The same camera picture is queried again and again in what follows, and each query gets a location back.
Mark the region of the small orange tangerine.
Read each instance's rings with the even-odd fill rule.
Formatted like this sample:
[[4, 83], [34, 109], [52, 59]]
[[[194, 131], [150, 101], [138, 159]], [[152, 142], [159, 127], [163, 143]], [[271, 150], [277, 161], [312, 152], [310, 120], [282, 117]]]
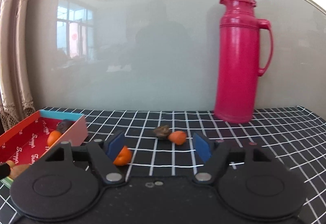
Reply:
[[170, 135], [168, 136], [168, 140], [180, 146], [186, 142], [187, 134], [184, 131], [175, 131], [170, 133]]

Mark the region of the brown kiwi fruit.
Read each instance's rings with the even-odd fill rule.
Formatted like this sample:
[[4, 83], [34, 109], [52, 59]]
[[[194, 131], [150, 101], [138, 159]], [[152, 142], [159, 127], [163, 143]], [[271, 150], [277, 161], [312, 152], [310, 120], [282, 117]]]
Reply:
[[7, 161], [6, 163], [11, 168], [11, 172], [10, 172], [9, 177], [12, 180], [15, 180], [18, 176], [20, 176], [22, 174], [22, 172], [24, 172], [25, 170], [27, 170], [30, 167], [30, 164], [16, 165], [13, 161]]

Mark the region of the red colourful cardboard tray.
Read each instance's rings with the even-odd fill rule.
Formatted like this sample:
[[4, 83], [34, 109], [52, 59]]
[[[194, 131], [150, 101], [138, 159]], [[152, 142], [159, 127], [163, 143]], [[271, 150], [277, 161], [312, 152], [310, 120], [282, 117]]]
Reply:
[[[49, 146], [49, 136], [64, 120], [69, 120], [72, 125]], [[12, 161], [16, 166], [32, 165], [55, 144], [68, 141], [72, 146], [79, 146], [87, 135], [83, 114], [39, 110], [1, 135], [1, 163]]]

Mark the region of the black checked tablecloth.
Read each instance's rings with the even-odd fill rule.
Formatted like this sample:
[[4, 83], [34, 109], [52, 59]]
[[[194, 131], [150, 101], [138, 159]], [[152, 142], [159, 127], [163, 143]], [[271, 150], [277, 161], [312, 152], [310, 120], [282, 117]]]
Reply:
[[1, 185], [1, 223], [325, 223], [325, 120], [296, 106], [231, 124], [210, 111], [46, 108], [14, 133], [85, 121]]

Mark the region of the dark brown walnut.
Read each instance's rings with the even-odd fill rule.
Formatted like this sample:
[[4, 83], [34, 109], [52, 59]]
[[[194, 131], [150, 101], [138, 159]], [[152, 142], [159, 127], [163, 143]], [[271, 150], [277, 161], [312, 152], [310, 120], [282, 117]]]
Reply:
[[167, 140], [171, 129], [167, 125], [163, 125], [153, 129], [153, 133], [159, 140]]

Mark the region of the dark passion fruit in tray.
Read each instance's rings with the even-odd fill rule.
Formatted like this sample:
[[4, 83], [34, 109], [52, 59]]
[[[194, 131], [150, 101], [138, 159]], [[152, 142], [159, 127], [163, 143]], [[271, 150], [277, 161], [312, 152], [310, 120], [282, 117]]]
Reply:
[[56, 131], [60, 132], [61, 134], [64, 134], [70, 127], [72, 127], [73, 124], [74, 121], [69, 119], [64, 119], [57, 124]]

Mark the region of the orange tangerine in tray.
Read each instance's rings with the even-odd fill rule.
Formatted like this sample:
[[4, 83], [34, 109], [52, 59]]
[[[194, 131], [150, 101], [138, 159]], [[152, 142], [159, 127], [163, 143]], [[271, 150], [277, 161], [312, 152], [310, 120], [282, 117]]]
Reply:
[[61, 136], [61, 132], [57, 130], [52, 131], [47, 138], [47, 146], [51, 147]]

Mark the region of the pink thermos flask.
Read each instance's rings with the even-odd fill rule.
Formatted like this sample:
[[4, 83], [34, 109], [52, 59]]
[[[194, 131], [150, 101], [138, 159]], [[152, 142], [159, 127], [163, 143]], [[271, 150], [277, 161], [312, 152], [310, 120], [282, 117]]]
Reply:
[[272, 36], [270, 21], [254, 15], [255, 0], [220, 0], [225, 13], [219, 26], [219, 71], [214, 115], [235, 124], [252, 119], [258, 79], [272, 60], [260, 67], [260, 31]]

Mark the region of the beige lace curtain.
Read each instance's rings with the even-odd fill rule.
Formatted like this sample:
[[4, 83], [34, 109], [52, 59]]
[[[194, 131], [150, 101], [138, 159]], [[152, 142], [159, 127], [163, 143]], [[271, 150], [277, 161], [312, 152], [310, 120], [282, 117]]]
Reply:
[[1, 0], [1, 124], [5, 131], [35, 113], [25, 53], [28, 0]]

